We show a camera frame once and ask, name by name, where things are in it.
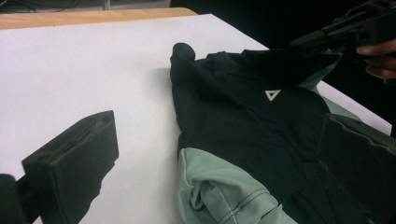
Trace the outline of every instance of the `white tabletop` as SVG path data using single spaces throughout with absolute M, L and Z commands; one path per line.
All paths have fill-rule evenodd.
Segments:
M 180 223 L 169 78 L 177 42 L 197 59 L 266 49 L 212 15 L 0 31 L 0 173 L 20 178 L 33 151 L 114 110 L 120 158 L 81 223 Z

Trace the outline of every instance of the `garment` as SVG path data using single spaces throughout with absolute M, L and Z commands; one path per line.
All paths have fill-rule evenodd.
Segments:
M 299 87 L 313 87 L 305 81 L 337 59 L 296 61 L 275 50 L 219 52 L 195 61 L 190 46 L 176 44 L 171 80 L 182 132 L 178 153 L 195 148 L 239 167 L 274 196 L 274 207 L 282 204 L 282 217 L 298 223 L 369 223 L 366 209 L 316 160 L 330 110 L 317 93 Z M 180 204 L 182 213 L 189 208 L 200 216 L 200 209 Z

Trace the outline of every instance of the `wooden table edge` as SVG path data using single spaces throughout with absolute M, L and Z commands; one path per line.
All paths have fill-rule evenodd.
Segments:
M 194 15 L 197 14 L 184 7 L 0 14 L 0 30 L 109 21 L 138 21 Z

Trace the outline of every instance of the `finger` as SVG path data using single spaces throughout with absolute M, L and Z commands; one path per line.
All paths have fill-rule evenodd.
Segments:
M 386 70 L 396 71 L 396 58 L 387 56 L 374 56 L 365 60 L 367 63 Z
M 373 75 L 375 77 L 379 77 L 382 79 L 396 78 L 395 71 L 390 71 L 390 70 L 386 70 L 386 69 L 383 69 L 380 67 L 376 67 L 372 64 L 367 65 L 366 72 L 370 75 Z
M 365 45 L 357 47 L 356 51 L 362 55 L 381 55 L 396 51 L 396 39 L 378 45 Z

